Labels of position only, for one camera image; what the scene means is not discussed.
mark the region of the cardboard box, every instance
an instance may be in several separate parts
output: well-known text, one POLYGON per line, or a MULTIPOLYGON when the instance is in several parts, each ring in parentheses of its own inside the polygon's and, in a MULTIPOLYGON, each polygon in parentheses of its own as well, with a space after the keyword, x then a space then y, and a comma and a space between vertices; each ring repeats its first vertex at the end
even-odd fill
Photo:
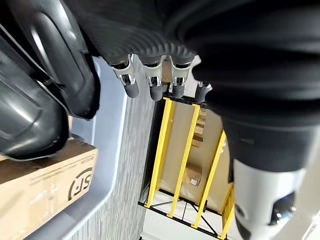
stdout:
POLYGON ((202 176, 202 168, 200 166, 186 164, 182 181, 195 187, 199 186, 202 176))
POLYGON ((0 161, 0 239, 24 239, 87 193, 97 154, 69 139, 53 158, 0 161))

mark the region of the gray carpet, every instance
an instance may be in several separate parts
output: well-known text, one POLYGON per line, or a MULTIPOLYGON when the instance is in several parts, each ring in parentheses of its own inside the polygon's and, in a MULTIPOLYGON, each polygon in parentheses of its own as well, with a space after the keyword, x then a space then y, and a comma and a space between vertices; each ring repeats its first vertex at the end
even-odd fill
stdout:
POLYGON ((146 209, 138 206, 154 102, 139 61, 133 61, 139 96, 127 101, 117 180, 109 200, 72 240, 138 240, 146 209))

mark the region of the black rubber fingertip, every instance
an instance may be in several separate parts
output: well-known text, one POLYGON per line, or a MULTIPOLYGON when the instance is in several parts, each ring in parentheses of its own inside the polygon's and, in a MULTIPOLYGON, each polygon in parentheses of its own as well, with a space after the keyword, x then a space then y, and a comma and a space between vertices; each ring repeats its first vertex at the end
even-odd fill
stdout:
POLYGON ((183 97, 185 93, 185 86, 173 86, 172 87, 172 96, 176 99, 183 97))
POLYGON ((198 103, 203 103, 206 101, 206 95, 208 92, 212 90, 212 87, 199 87, 199 85, 196 86, 194 98, 198 103))
POLYGON ((150 87, 150 96, 154 101, 160 101, 162 99, 162 87, 160 86, 151 86, 150 87))
POLYGON ((137 82, 135 82, 133 85, 127 85, 124 86, 124 90, 128 97, 134 99, 139 95, 139 88, 137 82))

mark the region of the yellow metal bar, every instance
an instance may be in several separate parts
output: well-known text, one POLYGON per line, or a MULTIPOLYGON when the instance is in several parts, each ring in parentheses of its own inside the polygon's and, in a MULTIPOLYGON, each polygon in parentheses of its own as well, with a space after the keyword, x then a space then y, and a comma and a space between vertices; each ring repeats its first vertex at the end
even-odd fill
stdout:
POLYGON ((234 187, 233 183, 230 183, 230 184, 229 184, 228 192, 226 193, 226 196, 225 196, 225 199, 224 199, 224 203, 223 203, 223 205, 222 205, 222 209, 221 209, 221 211, 219 212, 221 215, 222 215, 222 213, 224 212, 224 209, 226 208, 226 205, 227 205, 227 203, 228 203, 229 196, 230 196, 230 191, 231 191, 231 189, 232 189, 233 187, 234 187))
POLYGON ((222 130, 221 134, 220 134, 220 137, 219 137, 219 140, 218 140, 218 144, 216 146, 216 150, 215 150, 213 161, 211 162, 209 174, 208 174, 208 177, 206 178, 206 181, 205 181, 205 184, 204 184, 204 189, 202 191, 202 195, 201 195, 201 198, 200 198, 198 214, 196 216, 194 224, 191 225, 195 229, 199 227, 201 215, 202 215, 202 213, 204 211, 206 200, 207 200, 209 192, 210 192, 211 184, 212 184, 212 181, 213 181, 214 176, 215 176, 215 172, 216 172, 216 169, 217 169, 217 166, 218 166, 218 162, 219 162, 220 155, 222 153, 225 141, 226 141, 226 134, 225 134, 225 131, 222 130))
POLYGON ((184 148, 184 153, 183 153, 183 158, 182 158, 182 163, 181 163, 181 167, 180 167, 178 180, 177 180, 175 191, 174 191, 171 212, 167 214, 167 216, 169 218, 172 218, 175 213, 175 209, 176 209, 179 194, 180 194, 182 179, 184 177, 184 173, 185 173, 185 169, 186 169, 186 165, 187 165, 187 161, 188 161, 188 156, 189 156, 189 152, 190 152, 190 148, 191 148, 191 143, 192 143, 192 139, 194 137, 195 128, 196 128, 197 120, 198 120, 198 116, 199 116, 200 106, 197 104, 193 104, 192 106, 194 106, 193 117, 192 117, 190 129, 189 129, 188 138, 186 140, 186 144, 185 144, 185 148, 184 148))
POLYGON ((170 136, 171 136, 172 126, 174 124, 176 104, 177 103, 175 101, 171 101, 171 109, 170 109, 170 114, 169 114, 169 120, 168 120, 167 127, 166 127, 166 133, 165 133, 165 137, 164 137, 164 144, 163 144, 163 149, 162 149, 162 154, 161 154, 158 178, 157 178, 156 185, 155 185, 155 190, 156 191, 159 191, 159 189, 160 189, 160 183, 161 183, 162 173, 163 173, 163 169, 164 169, 164 165, 165 165, 165 159, 166 159, 166 156, 167 156, 169 139, 170 139, 170 136))
POLYGON ((225 203, 225 206, 221 215, 222 215, 222 233, 221 235, 218 236, 218 238, 223 240, 226 238, 231 222, 235 216, 235 191, 234 191, 233 184, 230 188, 230 192, 227 196, 227 201, 225 203))
POLYGON ((147 203, 145 205, 146 208, 150 208, 155 197, 155 192, 158 188, 157 185, 159 185, 159 182, 160 182, 159 176, 161 176, 161 173, 162 173, 162 168, 164 164, 163 162, 165 160, 164 156, 167 152, 169 135, 170 135, 170 130, 172 128, 172 120, 175 112, 175 103, 171 101, 169 98, 164 97, 163 99, 165 99, 165 106, 164 106, 162 123, 161 123, 161 128, 159 133, 158 145, 156 148, 153 172, 152 172, 150 189, 149 189, 149 196, 148 196, 147 203))

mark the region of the black metal frame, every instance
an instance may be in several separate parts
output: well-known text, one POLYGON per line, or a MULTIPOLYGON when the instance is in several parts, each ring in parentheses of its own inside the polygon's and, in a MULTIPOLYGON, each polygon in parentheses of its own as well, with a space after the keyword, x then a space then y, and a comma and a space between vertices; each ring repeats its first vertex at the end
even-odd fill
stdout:
MULTIPOLYGON (((171 192, 168 192, 168 191, 163 190, 163 189, 161 189, 161 188, 159 189, 159 192, 164 193, 164 194, 167 194, 167 195, 169 195, 169 196, 171 196, 171 197, 174 196, 174 194, 172 194, 171 192)), ((146 202, 147 202, 148 197, 149 197, 149 196, 147 196, 143 202, 142 202, 142 201, 138 201, 138 205, 140 205, 140 206, 142 206, 142 207, 144 207, 144 208, 147 208, 147 207, 145 207, 145 204, 146 204, 146 202)), ((197 210, 196 206, 198 207, 198 205, 197 205, 195 202, 190 201, 190 200, 188 200, 188 199, 180 196, 178 202, 185 202, 184 211, 183 211, 183 215, 182 215, 182 218, 181 218, 181 219, 178 218, 178 217, 175 217, 175 216, 173 216, 172 218, 171 218, 171 217, 168 217, 166 212, 163 212, 163 211, 161 211, 161 210, 159 210, 159 209, 156 209, 156 207, 163 206, 163 205, 166 205, 166 204, 171 204, 172 202, 173 202, 173 201, 167 201, 167 202, 163 202, 163 203, 154 204, 154 205, 151 205, 150 208, 147 208, 147 209, 150 209, 151 211, 153 211, 153 212, 155 212, 155 213, 157 213, 157 214, 161 214, 161 215, 163 215, 163 216, 165 216, 165 217, 167 217, 167 218, 169 218, 169 219, 172 219, 172 220, 174 220, 174 221, 176 221, 176 222, 178 222, 178 223, 181 223, 181 224, 183 224, 183 225, 186 225, 186 226, 192 228, 191 223, 189 223, 189 222, 187 222, 187 221, 184 221, 187 204, 190 204, 197 213, 198 213, 198 210, 197 210)), ((210 213, 213 213, 213 214, 216 214, 216 215, 221 216, 221 214, 220 214, 219 212, 217 212, 216 210, 213 210, 213 209, 211 209, 211 208, 208 208, 208 207, 206 207, 206 208, 203 210, 203 212, 205 212, 205 211, 208 211, 208 212, 210 212, 210 213)), ((218 238, 218 233, 217 233, 217 232, 215 231, 215 229, 210 225, 210 223, 209 223, 203 216, 201 216, 201 218, 204 220, 204 222, 208 225, 208 227, 209 227, 213 232, 210 232, 210 231, 208 231, 208 230, 206 230, 206 229, 203 229, 203 228, 201 228, 201 227, 194 228, 194 229, 195 229, 195 230, 198 230, 199 232, 202 232, 202 233, 204 233, 204 234, 210 235, 211 237, 214 237, 214 238, 216 238, 216 239, 219 239, 219 238, 218 238)))

